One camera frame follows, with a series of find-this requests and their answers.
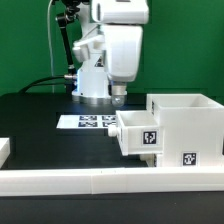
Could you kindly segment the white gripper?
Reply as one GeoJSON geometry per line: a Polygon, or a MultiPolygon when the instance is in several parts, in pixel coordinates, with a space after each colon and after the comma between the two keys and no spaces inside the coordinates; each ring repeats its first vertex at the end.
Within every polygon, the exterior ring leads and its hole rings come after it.
{"type": "Polygon", "coordinates": [[[135,80],[141,53],[143,29],[141,26],[104,25],[105,70],[112,84],[112,104],[125,103],[126,84],[135,80]]]}

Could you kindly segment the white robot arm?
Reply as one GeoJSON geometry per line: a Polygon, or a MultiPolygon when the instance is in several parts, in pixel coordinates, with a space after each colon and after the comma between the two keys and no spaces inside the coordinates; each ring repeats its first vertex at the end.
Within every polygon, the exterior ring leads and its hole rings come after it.
{"type": "Polygon", "coordinates": [[[91,0],[80,5],[78,19],[82,38],[73,52],[81,67],[73,99],[120,107],[138,72],[147,0],[91,0]]]}

